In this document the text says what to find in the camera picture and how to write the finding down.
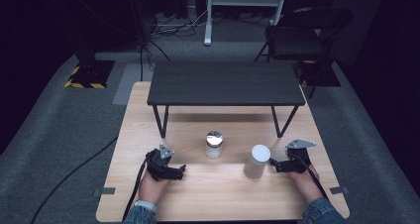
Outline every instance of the sleeve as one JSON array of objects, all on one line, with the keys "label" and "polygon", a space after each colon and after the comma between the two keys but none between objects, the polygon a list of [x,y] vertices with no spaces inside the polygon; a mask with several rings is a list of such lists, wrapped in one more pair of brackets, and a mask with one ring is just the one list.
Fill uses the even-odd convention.
[{"label": "sleeve", "polygon": [[130,209],[123,224],[156,224],[155,214],[146,207],[134,206]]},{"label": "sleeve", "polygon": [[324,197],[311,202],[302,216],[305,223],[310,224],[347,223],[331,202]]}]

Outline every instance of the chair leg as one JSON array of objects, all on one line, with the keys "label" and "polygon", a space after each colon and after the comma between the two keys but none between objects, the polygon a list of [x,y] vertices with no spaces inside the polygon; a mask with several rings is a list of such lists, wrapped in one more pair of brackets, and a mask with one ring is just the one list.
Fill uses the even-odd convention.
[{"label": "chair leg", "polygon": [[268,45],[268,43],[265,43],[262,46],[262,49],[260,50],[259,54],[257,55],[257,57],[254,59],[254,62],[257,62],[257,60],[259,59],[259,57],[263,54],[263,51],[265,50],[266,46]]},{"label": "chair leg", "polygon": [[314,82],[314,85],[312,86],[312,90],[311,90],[311,92],[309,93],[309,98],[312,98],[312,97],[314,96],[315,89],[316,89],[316,87],[318,86],[319,80],[320,80],[320,78],[321,78],[322,76],[324,76],[324,72],[325,72],[325,70],[326,70],[326,68],[325,68],[325,64],[326,64],[326,62],[322,60],[322,61],[321,61],[320,68],[319,68],[319,71],[318,71],[318,74],[317,74],[317,75],[316,75],[316,77],[315,77],[315,82]]}]

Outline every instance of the wrist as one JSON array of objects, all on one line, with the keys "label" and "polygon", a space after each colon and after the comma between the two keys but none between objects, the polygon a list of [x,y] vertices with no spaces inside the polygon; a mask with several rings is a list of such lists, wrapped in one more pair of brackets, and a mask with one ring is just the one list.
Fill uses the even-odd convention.
[{"label": "wrist", "polygon": [[296,186],[307,204],[310,204],[320,197],[323,197],[318,186],[312,180],[296,183]]},{"label": "wrist", "polygon": [[150,210],[151,212],[153,212],[154,214],[156,214],[157,211],[158,211],[158,208],[157,208],[157,206],[154,203],[148,202],[148,201],[144,201],[144,200],[138,200],[138,201],[136,201],[136,203],[134,204],[134,206],[144,207],[144,208]]}]

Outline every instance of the wire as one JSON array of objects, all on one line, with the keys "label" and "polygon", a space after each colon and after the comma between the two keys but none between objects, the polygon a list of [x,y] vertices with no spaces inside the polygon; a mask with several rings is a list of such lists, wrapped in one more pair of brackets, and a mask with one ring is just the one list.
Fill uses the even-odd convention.
[{"label": "wire", "polygon": [[56,190],[70,177],[72,176],[78,169],[86,165],[88,162],[92,161],[94,158],[96,158],[99,154],[101,154],[103,151],[105,151],[107,148],[109,148],[116,140],[118,139],[118,136],[115,137],[108,145],[106,145],[104,148],[102,148],[99,152],[97,152],[95,155],[87,159],[85,162],[80,164],[78,167],[76,167],[74,170],[72,170],[65,178],[62,179],[61,182],[59,182],[55,188],[47,195],[47,197],[44,199],[43,203],[38,207],[37,211],[35,212],[31,223],[35,222],[35,219],[37,219],[38,214],[40,213],[41,209],[44,207],[44,205],[47,203],[47,201],[50,199],[50,197],[56,192]]},{"label": "wire", "polygon": [[165,16],[159,17],[159,18],[157,17],[157,22],[165,25],[165,24],[168,24],[171,21],[173,21],[174,18],[175,18],[174,16],[170,16],[169,18],[166,18]]},{"label": "wire", "polygon": [[[200,16],[198,16],[195,19],[194,22],[192,22],[191,18],[188,17],[188,19],[190,21],[189,23],[163,30],[162,27],[169,27],[169,26],[166,25],[166,23],[172,21],[173,18],[171,17],[168,21],[162,23],[162,25],[157,27],[157,29],[154,32],[151,33],[151,36],[158,35],[159,38],[160,37],[169,37],[169,36],[177,36],[177,37],[180,37],[180,38],[193,36],[193,35],[196,34],[195,28],[205,25],[205,24],[200,24],[200,22],[202,20],[201,18],[205,15],[206,12],[207,12],[207,10],[204,11]],[[181,35],[183,33],[191,32],[191,31],[193,33],[188,34],[188,35]]]},{"label": "wire", "polygon": [[136,193],[137,193],[137,189],[139,188],[140,178],[142,177],[143,171],[145,170],[146,162],[148,161],[150,155],[151,153],[146,154],[146,158],[143,161],[142,166],[140,167],[139,173],[137,173],[136,183],[134,184],[134,189],[133,189],[132,195],[130,196],[129,202],[127,203],[126,210],[124,211],[123,221],[124,219],[126,219],[127,214],[129,214],[134,197],[136,196]]},{"label": "wire", "polygon": [[111,25],[110,23],[108,23],[107,21],[105,21],[101,16],[99,16],[95,11],[93,11],[87,4],[85,4],[82,0],[77,0],[79,1],[87,10],[89,10],[90,13],[92,13],[96,18],[98,18],[100,21],[102,21],[102,23],[106,24],[107,26],[111,27],[112,29],[116,30],[119,33],[122,33],[124,35],[130,36],[130,37],[134,37],[137,38],[136,35],[133,35],[131,33],[127,33],[121,29],[118,29],[117,27]]},{"label": "wire", "polygon": [[321,191],[322,195],[327,198],[328,200],[330,200],[330,198],[328,198],[327,193],[325,192],[324,188],[321,185],[321,182],[319,181],[319,179],[316,177],[315,173],[312,171],[311,168],[309,168],[309,166],[306,164],[305,161],[303,161],[302,159],[300,159],[298,156],[296,156],[295,154],[290,154],[292,157],[294,157],[295,159],[299,160],[303,166],[306,167],[306,169],[308,170],[309,174],[311,175],[312,179],[314,180],[316,186],[318,187],[318,189]]},{"label": "wire", "polygon": [[170,59],[169,59],[169,57],[166,55],[166,53],[164,53],[163,52],[163,50],[158,46],[158,45],[156,45],[152,40],[150,40],[150,42],[153,44],[153,45],[155,45],[155,47],[157,47],[162,53],[163,53],[163,55],[166,57],[166,59],[167,59],[167,61],[169,61],[170,62]]},{"label": "wire", "polygon": [[140,49],[140,81],[143,81],[143,50]]},{"label": "wire", "polygon": [[149,49],[145,49],[145,51],[148,53],[148,65],[150,71],[155,71],[155,66],[152,64],[152,53],[149,51]]},{"label": "wire", "polygon": [[258,24],[263,19],[263,14],[261,14],[260,17],[254,22],[247,21],[247,20],[253,19],[255,17],[256,16],[253,16],[251,18],[239,18],[238,21],[243,22],[243,23],[247,23],[247,24]]}]

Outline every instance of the human hand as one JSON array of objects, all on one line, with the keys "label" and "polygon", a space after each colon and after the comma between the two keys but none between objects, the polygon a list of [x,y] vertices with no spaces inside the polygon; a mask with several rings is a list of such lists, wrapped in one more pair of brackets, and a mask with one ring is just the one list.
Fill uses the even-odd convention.
[{"label": "human hand", "polygon": [[159,181],[155,181],[152,175],[146,171],[139,185],[139,199],[153,204],[158,203],[170,182],[170,179],[162,178]]},{"label": "human hand", "polygon": [[[315,176],[319,179],[319,174],[316,171],[315,167],[310,165],[309,168],[312,170]],[[292,172],[288,172],[287,175],[294,181],[294,184],[296,185],[297,189],[305,198],[306,203],[309,204],[315,199],[323,197],[321,191],[319,190],[318,186],[315,184],[308,170],[306,170],[303,173],[292,171]]]}]

